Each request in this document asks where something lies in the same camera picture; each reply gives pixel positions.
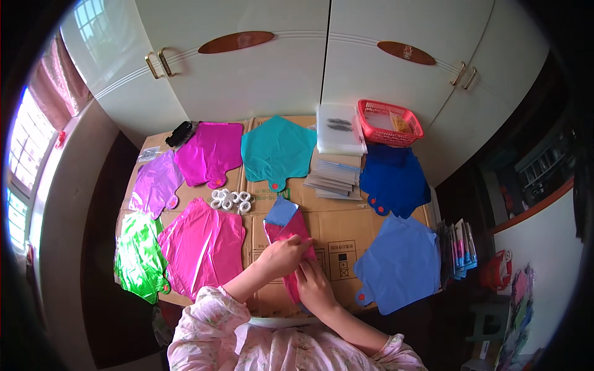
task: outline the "teal foil balloon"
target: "teal foil balloon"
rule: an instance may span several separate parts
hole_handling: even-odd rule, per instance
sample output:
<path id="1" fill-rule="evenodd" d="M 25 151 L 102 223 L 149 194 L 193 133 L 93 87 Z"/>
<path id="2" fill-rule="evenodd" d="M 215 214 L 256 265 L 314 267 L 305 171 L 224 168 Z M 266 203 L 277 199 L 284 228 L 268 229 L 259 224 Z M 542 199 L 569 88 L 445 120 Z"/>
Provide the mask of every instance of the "teal foil balloon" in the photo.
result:
<path id="1" fill-rule="evenodd" d="M 152 220 L 138 211 L 125 215 L 113 266 L 120 286 L 151 304 L 157 302 L 159 291 L 168 293 L 171 290 L 163 276 L 167 260 L 157 243 L 162 230 L 161 218 Z"/>
<path id="2" fill-rule="evenodd" d="M 287 178 L 309 173 L 316 132 L 275 116 L 241 137 L 245 178 L 267 180 L 273 192 L 286 186 Z"/>

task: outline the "pink floral shirt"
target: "pink floral shirt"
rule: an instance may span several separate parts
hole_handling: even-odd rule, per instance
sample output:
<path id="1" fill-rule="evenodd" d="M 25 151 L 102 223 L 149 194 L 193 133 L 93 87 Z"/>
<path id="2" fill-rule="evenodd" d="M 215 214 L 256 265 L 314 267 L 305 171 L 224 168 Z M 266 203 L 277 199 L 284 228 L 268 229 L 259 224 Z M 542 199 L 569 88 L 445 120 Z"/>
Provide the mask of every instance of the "pink floral shirt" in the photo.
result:
<path id="1" fill-rule="evenodd" d="M 426 371 L 402 334 L 390 336 L 367 357 L 322 325 L 268 329 L 248 324 L 249 319 L 245 304 L 222 287 L 201 288 L 196 302 L 184 309 L 167 350 L 171 370 Z"/>

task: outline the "pink curtain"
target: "pink curtain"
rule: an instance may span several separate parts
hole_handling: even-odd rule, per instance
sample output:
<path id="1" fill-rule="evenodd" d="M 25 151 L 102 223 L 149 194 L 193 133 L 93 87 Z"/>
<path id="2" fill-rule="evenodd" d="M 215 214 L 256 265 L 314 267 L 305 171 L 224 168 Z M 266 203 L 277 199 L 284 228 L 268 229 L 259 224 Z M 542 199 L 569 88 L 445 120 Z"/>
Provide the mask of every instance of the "pink curtain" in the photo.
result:
<path id="1" fill-rule="evenodd" d="M 52 40 L 29 82 L 29 93 L 57 131 L 66 127 L 89 99 L 60 34 Z"/>

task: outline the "wardrobe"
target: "wardrobe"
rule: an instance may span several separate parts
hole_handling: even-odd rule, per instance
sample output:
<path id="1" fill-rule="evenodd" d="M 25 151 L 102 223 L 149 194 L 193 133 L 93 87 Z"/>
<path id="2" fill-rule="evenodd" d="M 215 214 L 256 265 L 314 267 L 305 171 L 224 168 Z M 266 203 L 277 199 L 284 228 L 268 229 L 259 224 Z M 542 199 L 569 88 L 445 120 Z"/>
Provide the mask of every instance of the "wardrobe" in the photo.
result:
<path id="1" fill-rule="evenodd" d="M 61 33 L 136 145 L 186 120 L 372 99 L 419 119 L 412 147 L 432 186 L 505 122 L 549 50 L 513 0 L 84 0 Z"/>

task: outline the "door handle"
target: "door handle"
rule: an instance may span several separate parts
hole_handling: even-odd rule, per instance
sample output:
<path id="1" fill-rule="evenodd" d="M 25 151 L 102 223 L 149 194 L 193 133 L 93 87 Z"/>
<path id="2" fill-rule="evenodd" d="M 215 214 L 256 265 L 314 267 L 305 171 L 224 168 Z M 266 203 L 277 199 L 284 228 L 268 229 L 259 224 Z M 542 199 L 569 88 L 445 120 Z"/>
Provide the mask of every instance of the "door handle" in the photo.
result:
<path id="1" fill-rule="evenodd" d="M 450 84 L 452 84 L 454 86 L 458 85 L 460 77 L 462 77 L 462 75 L 464 75 L 464 72 L 466 71 L 466 63 L 464 63 L 463 61 L 460 61 L 460 63 L 462 63 L 462 68 L 460 68 L 460 73 L 458 73 L 458 76 L 456 76 L 456 79 L 454 81 L 450 81 Z"/>
<path id="2" fill-rule="evenodd" d="M 146 54 L 146 55 L 144 56 L 144 60 L 147 62 L 148 69 L 150 69 L 150 72 L 153 74 L 153 77 L 154 77 L 155 79 L 158 79 L 158 78 L 161 78 L 161 77 L 163 77 L 163 76 L 159 76 L 159 75 L 157 75 L 157 71 L 155 71 L 155 70 L 154 70 L 153 64 L 150 62 L 150 55 L 151 55 L 152 53 L 153 53 L 153 52 L 149 52 L 148 54 Z"/>
<path id="3" fill-rule="evenodd" d="M 468 82 L 466 83 L 466 85 L 464 86 L 464 90 L 468 90 L 468 87 L 470 86 L 470 84 L 472 83 L 472 80 L 475 79 L 476 76 L 476 68 L 474 66 L 472 66 L 472 76 L 470 76 L 470 79 L 468 79 Z"/>
<path id="4" fill-rule="evenodd" d="M 175 74 L 171 73 L 171 69 L 169 68 L 169 65 L 167 64 L 167 59 L 165 59 L 165 56 L 163 55 L 164 49 L 165 48 L 162 47 L 161 50 L 159 50 L 157 52 L 157 55 L 159 56 L 159 59 L 161 60 L 161 64 L 163 65 L 163 69 L 165 70 L 165 73 L 167 73 L 167 76 L 173 77 L 173 76 L 175 76 Z"/>

